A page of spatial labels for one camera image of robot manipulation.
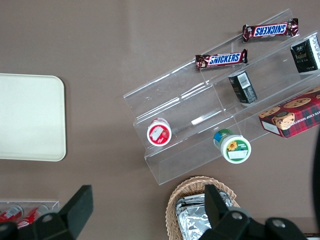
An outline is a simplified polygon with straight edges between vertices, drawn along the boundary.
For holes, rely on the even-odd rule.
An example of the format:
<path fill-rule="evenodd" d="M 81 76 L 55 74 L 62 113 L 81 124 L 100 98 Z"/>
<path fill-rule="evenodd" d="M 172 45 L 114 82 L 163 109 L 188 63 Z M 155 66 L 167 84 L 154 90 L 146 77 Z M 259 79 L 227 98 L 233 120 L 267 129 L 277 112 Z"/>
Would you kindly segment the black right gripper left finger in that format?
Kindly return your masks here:
<path fill-rule="evenodd" d="M 40 216 L 19 229 L 15 222 L 0 224 L 2 240 L 75 240 L 94 211 L 93 189 L 82 185 L 58 212 Z"/>

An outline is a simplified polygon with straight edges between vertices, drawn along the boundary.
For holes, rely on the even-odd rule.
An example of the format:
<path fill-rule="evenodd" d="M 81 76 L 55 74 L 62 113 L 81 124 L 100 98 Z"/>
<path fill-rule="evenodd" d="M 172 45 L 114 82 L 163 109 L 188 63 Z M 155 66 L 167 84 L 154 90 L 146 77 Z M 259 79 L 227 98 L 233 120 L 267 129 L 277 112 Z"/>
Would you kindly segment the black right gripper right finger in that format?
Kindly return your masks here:
<path fill-rule="evenodd" d="M 214 185 L 204 189 L 205 212 L 211 228 L 201 240 L 305 240 L 305 234 L 292 221 L 268 218 L 264 224 L 255 221 L 243 208 L 227 207 Z"/>

